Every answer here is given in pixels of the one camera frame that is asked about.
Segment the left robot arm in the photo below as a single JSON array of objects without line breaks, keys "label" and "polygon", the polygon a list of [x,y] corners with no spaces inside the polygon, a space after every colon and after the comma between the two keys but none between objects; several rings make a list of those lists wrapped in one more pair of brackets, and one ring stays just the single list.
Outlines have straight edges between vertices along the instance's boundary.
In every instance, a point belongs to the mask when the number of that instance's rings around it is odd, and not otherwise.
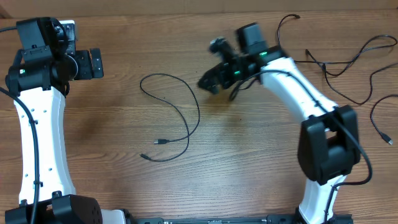
[{"label": "left robot arm", "polygon": [[78,196],[69,173],[63,117],[70,82],[102,78],[98,48],[77,50],[73,20],[36,17],[15,25],[22,48],[3,92],[17,110],[22,141],[19,206],[7,223],[101,223],[100,206]]}]

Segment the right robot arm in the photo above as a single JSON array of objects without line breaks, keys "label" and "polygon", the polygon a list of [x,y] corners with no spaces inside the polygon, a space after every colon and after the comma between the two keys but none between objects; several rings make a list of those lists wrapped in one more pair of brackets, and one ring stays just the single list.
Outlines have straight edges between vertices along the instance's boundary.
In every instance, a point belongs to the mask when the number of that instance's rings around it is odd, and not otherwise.
[{"label": "right robot arm", "polygon": [[274,215],[268,223],[352,223],[351,215],[336,215],[333,205],[340,187],[360,161],[358,120],[352,107],[338,106],[319,92],[280,45],[268,46],[256,23],[236,31],[240,51],[219,37],[209,51],[221,62],[209,69],[198,87],[217,94],[232,88],[234,100],[242,85],[255,79],[284,103],[300,123],[298,163],[306,176],[304,197],[295,215]]}]

